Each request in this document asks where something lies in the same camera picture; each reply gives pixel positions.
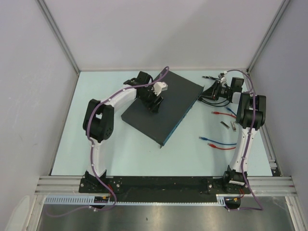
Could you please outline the silver transceiver module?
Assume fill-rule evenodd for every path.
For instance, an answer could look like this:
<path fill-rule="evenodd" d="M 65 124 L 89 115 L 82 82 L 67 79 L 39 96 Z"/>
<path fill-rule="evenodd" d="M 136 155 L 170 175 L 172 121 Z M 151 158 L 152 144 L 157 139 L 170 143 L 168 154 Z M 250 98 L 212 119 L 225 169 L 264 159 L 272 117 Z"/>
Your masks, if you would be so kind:
<path fill-rule="evenodd" d="M 235 123 L 233 121 L 231 121 L 231 127 L 232 127 L 232 130 L 235 132 L 236 131 L 236 126 L 235 126 Z"/>
<path fill-rule="evenodd" d="M 230 128 L 230 126 L 228 126 L 225 122 L 221 121 L 220 123 L 221 123 L 224 127 L 226 127 L 227 129 Z"/>

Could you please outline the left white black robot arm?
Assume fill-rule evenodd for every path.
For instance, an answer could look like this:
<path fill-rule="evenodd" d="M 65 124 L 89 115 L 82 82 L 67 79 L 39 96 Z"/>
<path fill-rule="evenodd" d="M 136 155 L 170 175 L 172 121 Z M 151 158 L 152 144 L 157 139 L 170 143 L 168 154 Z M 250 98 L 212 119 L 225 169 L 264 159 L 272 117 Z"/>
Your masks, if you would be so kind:
<path fill-rule="evenodd" d="M 89 101 L 83 129 L 90 142 L 90 167 L 87 172 L 93 177 L 89 186 L 95 192 L 102 192 L 106 188 L 106 180 L 101 177 L 106 173 L 106 167 L 100 147 L 113 133 L 114 114 L 122 106 L 136 99 L 140 99 L 149 112 L 157 113 L 163 101 L 161 93 L 167 90 L 167 84 L 162 80 L 168 71 L 167 66 L 161 71 L 157 80 L 140 71 L 137 77 L 125 81 L 120 90 L 105 100 Z"/>

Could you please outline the black network switch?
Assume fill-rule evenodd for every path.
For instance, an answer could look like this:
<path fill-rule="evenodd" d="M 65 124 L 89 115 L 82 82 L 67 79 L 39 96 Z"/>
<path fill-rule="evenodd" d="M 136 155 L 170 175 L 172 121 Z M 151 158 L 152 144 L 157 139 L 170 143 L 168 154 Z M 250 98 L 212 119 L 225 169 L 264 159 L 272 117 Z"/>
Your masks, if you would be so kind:
<path fill-rule="evenodd" d="M 136 99 L 121 115 L 124 122 L 164 146 L 177 126 L 197 101 L 204 87 L 171 71 L 162 80 L 167 90 L 157 113 L 151 113 Z"/>

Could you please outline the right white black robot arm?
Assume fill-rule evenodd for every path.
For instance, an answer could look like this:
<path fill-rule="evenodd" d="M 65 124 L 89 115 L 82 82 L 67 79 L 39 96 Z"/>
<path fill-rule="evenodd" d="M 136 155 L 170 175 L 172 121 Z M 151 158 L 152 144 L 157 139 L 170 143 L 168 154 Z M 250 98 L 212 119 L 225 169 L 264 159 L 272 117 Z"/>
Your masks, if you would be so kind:
<path fill-rule="evenodd" d="M 248 186 L 248 160 L 255 135 L 266 119 L 266 96 L 255 95 L 253 90 L 243 91 L 244 79 L 233 77 L 228 85 L 223 79 L 215 79 L 211 87 L 199 97 L 199 101 L 210 105 L 210 100 L 223 98 L 238 105 L 235 122 L 239 126 L 235 151 L 227 170 L 218 181 L 227 193 L 235 193 Z"/>

